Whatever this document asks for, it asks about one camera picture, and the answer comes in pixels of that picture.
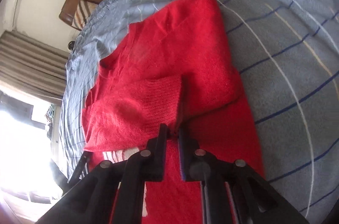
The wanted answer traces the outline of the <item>red knit sweater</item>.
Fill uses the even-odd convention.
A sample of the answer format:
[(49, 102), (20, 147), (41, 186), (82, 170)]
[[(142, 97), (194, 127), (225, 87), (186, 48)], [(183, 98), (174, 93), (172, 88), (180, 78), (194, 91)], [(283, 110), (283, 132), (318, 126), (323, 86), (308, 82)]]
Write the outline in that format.
[(99, 62), (82, 111), (85, 150), (142, 149), (171, 132), (164, 180), (145, 186), (143, 223), (201, 223), (200, 186), (182, 181), (176, 140), (185, 126), (217, 158), (245, 160), (262, 174), (261, 149), (216, 0), (176, 0), (132, 23)]

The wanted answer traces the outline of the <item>beige curtain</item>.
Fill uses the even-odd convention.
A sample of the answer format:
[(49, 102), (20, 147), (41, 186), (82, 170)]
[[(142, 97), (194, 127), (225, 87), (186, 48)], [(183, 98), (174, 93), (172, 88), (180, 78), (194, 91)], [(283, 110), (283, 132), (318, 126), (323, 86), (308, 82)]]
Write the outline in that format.
[(69, 53), (18, 32), (1, 35), (1, 81), (60, 106)]

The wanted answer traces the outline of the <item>small black round device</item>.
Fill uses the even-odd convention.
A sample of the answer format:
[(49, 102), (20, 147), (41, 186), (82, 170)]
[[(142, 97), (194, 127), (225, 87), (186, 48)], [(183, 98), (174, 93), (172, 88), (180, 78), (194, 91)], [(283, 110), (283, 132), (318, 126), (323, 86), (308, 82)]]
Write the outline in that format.
[(72, 51), (74, 49), (75, 46), (75, 41), (72, 40), (71, 42), (68, 43), (68, 50)]

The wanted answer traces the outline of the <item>striped pillow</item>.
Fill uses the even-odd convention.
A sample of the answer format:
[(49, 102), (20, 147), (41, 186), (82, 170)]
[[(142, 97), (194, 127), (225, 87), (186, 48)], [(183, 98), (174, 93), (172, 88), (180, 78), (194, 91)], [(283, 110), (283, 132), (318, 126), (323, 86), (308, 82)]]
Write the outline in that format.
[(82, 31), (97, 6), (96, 3), (91, 1), (80, 0), (74, 13), (72, 27)]

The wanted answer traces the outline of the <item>blue plaid bed duvet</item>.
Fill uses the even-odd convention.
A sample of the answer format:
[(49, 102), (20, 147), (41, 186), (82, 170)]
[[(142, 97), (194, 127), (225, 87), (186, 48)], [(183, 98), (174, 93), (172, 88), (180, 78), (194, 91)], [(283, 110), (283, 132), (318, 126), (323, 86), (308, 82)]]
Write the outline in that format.
[[(81, 110), (100, 59), (132, 22), (173, 0), (102, 0), (66, 64), (59, 135), (70, 177)], [(268, 181), (310, 223), (338, 205), (338, 0), (217, 0), (245, 86)]]

